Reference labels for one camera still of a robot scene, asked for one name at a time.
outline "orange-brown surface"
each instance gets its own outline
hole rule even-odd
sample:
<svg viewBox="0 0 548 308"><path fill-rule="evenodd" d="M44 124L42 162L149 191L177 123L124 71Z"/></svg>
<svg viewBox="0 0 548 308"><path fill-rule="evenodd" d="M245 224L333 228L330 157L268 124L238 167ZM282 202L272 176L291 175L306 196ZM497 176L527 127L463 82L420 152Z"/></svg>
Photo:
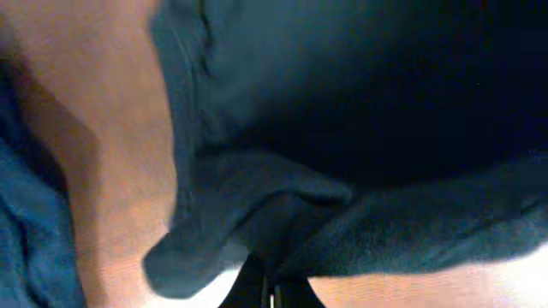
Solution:
<svg viewBox="0 0 548 308"><path fill-rule="evenodd" d="M170 118L146 30L155 0L0 0L30 74L25 115L68 177L90 307L185 307L140 260L175 196ZM548 307L548 249L435 275L313 280L329 307Z"/></svg>

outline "dark cloth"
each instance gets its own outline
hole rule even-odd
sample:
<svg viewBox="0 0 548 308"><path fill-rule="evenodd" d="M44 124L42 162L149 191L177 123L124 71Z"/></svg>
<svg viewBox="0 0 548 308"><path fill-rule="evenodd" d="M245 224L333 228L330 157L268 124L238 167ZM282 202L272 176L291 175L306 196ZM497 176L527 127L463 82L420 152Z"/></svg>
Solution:
<svg viewBox="0 0 548 308"><path fill-rule="evenodd" d="M21 122L0 68L0 307L85 307L59 168Z"/></svg>
<svg viewBox="0 0 548 308"><path fill-rule="evenodd" d="M152 287L192 296L249 253L275 285L533 251L543 5L495 21L486 1L164 1L178 195L144 261Z"/></svg>

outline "dark clothing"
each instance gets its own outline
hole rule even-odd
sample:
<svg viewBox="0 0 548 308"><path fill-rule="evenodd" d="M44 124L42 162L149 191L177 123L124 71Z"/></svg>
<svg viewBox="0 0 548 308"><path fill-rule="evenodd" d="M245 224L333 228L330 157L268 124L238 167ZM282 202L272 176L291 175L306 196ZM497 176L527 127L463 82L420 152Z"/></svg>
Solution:
<svg viewBox="0 0 548 308"><path fill-rule="evenodd" d="M63 177L0 79L0 307L85 307Z"/></svg>
<svg viewBox="0 0 548 308"><path fill-rule="evenodd" d="M178 196L152 287L192 296L249 253L274 285L546 241L548 32L542 8L506 9L495 25L482 1L164 1Z"/></svg>

